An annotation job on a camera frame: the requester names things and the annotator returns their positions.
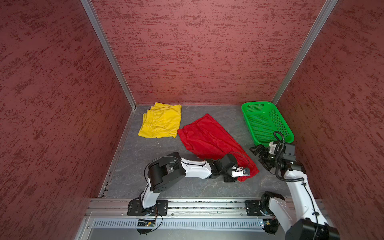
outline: folded yellow cloth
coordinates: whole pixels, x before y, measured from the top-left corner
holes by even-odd
[[[180,128],[181,105],[155,103],[147,113],[143,114],[143,125],[139,136],[146,138],[176,138]]]

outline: red cloth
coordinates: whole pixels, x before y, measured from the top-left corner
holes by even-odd
[[[201,159],[217,160],[223,158],[229,152],[240,152],[249,158],[248,167],[251,175],[248,177],[239,177],[239,181],[243,182],[247,178],[251,178],[259,173],[256,164],[245,153],[243,148],[209,114],[179,129],[177,132],[187,150],[193,152]],[[248,160],[244,156],[238,153],[231,154],[236,157],[240,167],[247,166]]]

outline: green plastic basket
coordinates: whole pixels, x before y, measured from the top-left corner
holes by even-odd
[[[280,131],[288,143],[295,137],[277,107],[270,102],[251,102],[241,106],[245,122],[251,132],[255,145],[269,146],[269,142],[275,141],[274,131]]]

